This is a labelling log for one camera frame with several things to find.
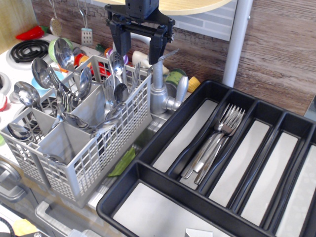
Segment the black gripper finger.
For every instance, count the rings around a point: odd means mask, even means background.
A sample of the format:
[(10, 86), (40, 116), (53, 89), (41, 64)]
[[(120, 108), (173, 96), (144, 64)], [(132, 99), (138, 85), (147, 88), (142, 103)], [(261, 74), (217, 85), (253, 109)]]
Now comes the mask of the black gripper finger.
[(150, 29), (149, 64), (156, 64), (163, 56), (166, 44), (168, 43), (168, 27), (158, 26)]
[(131, 49), (131, 34), (124, 25), (115, 22), (110, 23), (113, 42), (116, 51), (121, 56), (124, 56)]

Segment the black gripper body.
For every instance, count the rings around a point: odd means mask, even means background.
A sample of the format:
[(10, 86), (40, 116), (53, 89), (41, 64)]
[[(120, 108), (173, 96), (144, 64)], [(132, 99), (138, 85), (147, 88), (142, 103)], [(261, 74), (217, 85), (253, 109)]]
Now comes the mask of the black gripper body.
[(164, 30), (162, 36), (166, 41), (172, 42), (175, 21), (160, 12), (158, 7), (158, 0), (126, 0), (124, 5), (107, 4), (107, 25), (111, 29), (114, 43), (129, 41), (131, 33), (151, 37), (158, 31), (145, 26), (145, 23), (157, 24), (159, 29)]

